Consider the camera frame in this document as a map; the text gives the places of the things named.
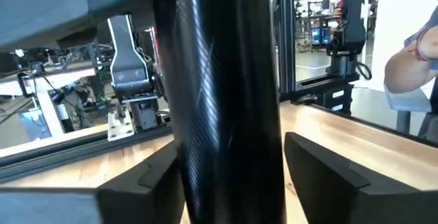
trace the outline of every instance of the person's arm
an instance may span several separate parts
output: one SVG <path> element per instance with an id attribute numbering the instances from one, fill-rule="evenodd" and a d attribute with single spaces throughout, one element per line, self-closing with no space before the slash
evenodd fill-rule
<path id="1" fill-rule="evenodd" d="M 403 93 L 415 90 L 437 76 L 437 60 L 418 60 L 416 47 L 426 59 L 438 58 L 438 27 L 429 29 L 417 44 L 411 41 L 391 57 L 385 67 L 385 85 L 390 92 Z"/>

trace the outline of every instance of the white wall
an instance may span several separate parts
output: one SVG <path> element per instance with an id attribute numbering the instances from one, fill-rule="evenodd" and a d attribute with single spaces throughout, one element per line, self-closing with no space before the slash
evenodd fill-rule
<path id="1" fill-rule="evenodd" d="M 437 5 L 437 0 L 378 0 L 373 79 L 368 84 L 369 88 L 383 91 L 386 63 L 403 48 L 404 40 L 427 22 Z M 422 88 L 427 95 L 430 95 L 432 84 Z"/>

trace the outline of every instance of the wooden table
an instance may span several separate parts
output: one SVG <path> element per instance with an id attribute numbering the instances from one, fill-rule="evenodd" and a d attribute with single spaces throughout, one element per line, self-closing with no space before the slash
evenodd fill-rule
<path id="1" fill-rule="evenodd" d="M 280 105 L 281 129 L 326 147 L 383 175 L 422 189 L 438 189 L 438 149 L 355 123 L 328 112 L 288 103 Z M 4 186 L 97 187 L 143 161 L 172 136 L 52 169 Z M 284 161 L 287 223 L 307 223 Z M 188 221 L 184 211 L 181 223 Z"/>

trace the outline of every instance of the carbon fiber tube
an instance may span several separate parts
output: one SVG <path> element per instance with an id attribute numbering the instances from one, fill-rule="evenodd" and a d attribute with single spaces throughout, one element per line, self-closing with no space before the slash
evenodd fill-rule
<path id="1" fill-rule="evenodd" d="M 193 224 L 285 222 L 269 0 L 156 0 Z"/>

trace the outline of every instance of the person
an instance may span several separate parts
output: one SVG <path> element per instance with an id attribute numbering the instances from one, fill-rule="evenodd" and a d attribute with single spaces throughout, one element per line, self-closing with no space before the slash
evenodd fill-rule
<path id="1" fill-rule="evenodd" d="M 392 93 L 420 88 L 438 75 L 438 6 L 429 21 L 407 38 L 385 66 L 384 83 Z"/>

